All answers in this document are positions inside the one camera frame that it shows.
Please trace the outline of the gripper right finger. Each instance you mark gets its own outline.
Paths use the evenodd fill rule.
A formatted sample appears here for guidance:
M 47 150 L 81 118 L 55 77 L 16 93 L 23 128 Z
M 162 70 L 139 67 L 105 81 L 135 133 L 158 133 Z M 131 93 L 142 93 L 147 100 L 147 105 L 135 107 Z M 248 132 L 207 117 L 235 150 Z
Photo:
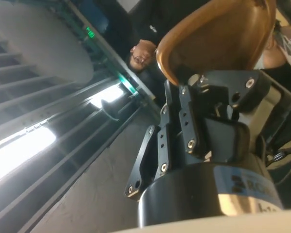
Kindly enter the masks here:
M 264 160 L 270 81 L 258 71 L 210 71 L 178 89 L 179 154 L 191 162 Z

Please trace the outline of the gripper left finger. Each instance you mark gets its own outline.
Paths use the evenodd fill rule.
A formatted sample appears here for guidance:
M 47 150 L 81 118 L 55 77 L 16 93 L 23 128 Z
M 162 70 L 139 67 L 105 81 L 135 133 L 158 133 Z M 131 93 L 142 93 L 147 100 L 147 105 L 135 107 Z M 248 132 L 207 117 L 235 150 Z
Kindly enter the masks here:
M 172 147 L 179 135 L 179 89 L 170 81 L 164 84 L 166 103 L 158 126 L 148 127 L 125 188 L 126 196 L 140 196 L 157 178 L 171 168 Z

